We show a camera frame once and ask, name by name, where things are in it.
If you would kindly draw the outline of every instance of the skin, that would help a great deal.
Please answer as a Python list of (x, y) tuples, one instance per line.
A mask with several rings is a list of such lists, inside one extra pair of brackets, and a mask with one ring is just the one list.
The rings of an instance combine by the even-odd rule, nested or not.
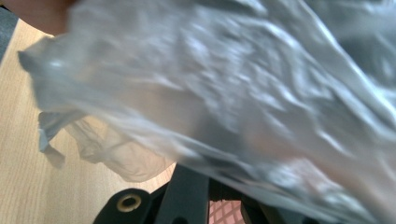
[(51, 35), (66, 32), (67, 9), (77, 0), (3, 0), (23, 21)]

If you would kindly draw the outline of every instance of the clear plastic bag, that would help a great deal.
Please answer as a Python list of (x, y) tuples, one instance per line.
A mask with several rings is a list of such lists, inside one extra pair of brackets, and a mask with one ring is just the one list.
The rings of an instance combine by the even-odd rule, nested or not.
[(263, 203), (396, 220), (392, 1), (85, 0), (70, 15), (20, 55), (49, 116), (41, 148), (90, 114)]

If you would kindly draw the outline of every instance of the wrinkled plastic sheet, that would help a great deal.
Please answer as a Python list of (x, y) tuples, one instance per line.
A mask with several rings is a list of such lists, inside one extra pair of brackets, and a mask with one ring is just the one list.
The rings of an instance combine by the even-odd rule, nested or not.
[(70, 124), (83, 158), (129, 180), (166, 157), (311, 217), (396, 220), (393, 1), (85, 0), (70, 15), (20, 54), (42, 150)]

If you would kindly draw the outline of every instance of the brass grommet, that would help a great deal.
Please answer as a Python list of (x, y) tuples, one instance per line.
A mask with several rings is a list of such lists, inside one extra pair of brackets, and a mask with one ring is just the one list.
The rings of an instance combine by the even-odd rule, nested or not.
[[(134, 201), (132, 203), (128, 203), (128, 199), (133, 199)], [(141, 203), (142, 199), (140, 198), (140, 196), (130, 193), (122, 196), (119, 199), (119, 201), (117, 202), (117, 209), (119, 209), (120, 212), (132, 212), (136, 208), (138, 208)]]

